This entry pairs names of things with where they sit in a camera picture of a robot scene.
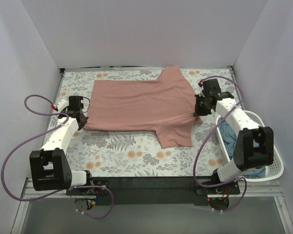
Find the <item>pink t shirt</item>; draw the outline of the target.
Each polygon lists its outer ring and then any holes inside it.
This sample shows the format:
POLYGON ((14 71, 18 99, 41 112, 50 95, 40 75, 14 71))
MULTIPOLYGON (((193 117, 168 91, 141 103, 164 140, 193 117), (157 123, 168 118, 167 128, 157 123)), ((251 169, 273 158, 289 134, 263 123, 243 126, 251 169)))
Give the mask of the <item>pink t shirt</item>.
POLYGON ((178 66, 155 80, 94 82, 85 131, 154 131, 162 148, 192 146, 195 91, 178 66))

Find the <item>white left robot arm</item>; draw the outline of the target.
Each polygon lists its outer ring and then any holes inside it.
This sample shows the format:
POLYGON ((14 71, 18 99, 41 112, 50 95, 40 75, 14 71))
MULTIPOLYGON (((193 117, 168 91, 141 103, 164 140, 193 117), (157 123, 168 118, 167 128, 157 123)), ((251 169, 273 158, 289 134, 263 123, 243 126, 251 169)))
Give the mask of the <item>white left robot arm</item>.
POLYGON ((60 111, 49 140, 38 151, 29 156, 33 187, 36 191, 67 190, 72 187, 83 195, 94 190, 94 183, 89 180, 89 172, 71 170, 66 158, 66 151, 74 134, 87 123, 84 115, 84 97, 70 96, 62 99, 53 110, 60 111))

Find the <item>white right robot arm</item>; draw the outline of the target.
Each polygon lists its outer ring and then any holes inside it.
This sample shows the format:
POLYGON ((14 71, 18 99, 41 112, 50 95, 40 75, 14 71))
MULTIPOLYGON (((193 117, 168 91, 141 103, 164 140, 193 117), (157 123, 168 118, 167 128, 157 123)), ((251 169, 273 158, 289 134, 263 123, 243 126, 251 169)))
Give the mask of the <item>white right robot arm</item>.
POLYGON ((215 170, 208 187, 217 194, 224 193, 229 183, 239 180, 248 169, 270 166, 274 160, 274 133, 249 118, 229 92, 223 92, 218 77, 199 82, 202 94, 196 95, 194 116, 207 116, 215 111, 234 131, 237 140, 232 160, 215 170))

